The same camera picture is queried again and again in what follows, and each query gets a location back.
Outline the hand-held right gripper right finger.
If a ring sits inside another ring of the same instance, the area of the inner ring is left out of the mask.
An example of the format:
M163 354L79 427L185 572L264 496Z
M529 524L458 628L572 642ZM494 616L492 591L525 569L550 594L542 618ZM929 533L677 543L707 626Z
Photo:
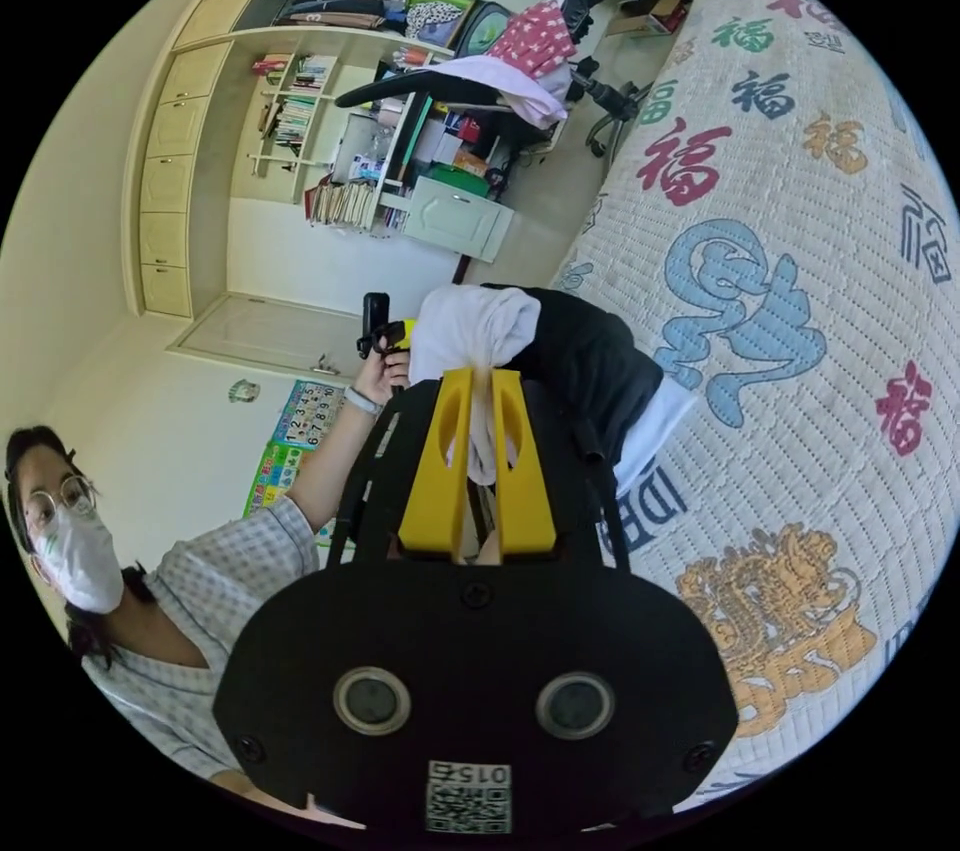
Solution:
M554 550L557 534L520 375L491 375L495 442L495 530L500 558L540 558Z

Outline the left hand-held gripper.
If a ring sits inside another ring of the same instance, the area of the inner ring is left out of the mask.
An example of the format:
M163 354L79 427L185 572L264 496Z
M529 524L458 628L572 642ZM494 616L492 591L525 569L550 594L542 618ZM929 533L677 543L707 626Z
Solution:
M410 353L410 335L413 333L415 326L415 319L391 321L381 326L378 328L381 334L376 342L371 342L369 353L371 350L383 354L391 351L408 351Z

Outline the person's left hand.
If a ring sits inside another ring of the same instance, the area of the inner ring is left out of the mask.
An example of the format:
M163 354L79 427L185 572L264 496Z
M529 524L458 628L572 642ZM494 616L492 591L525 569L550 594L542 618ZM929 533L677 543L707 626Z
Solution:
M350 401L367 413L378 414L390 401L395 389L409 386L410 353L391 351L386 354L371 350L364 359L350 391Z

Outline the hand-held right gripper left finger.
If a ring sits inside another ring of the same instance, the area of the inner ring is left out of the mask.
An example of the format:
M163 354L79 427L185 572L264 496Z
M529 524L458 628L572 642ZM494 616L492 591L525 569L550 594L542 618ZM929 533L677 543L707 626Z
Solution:
M398 538L414 555L461 558L473 371L458 368L411 389L428 399L428 416Z

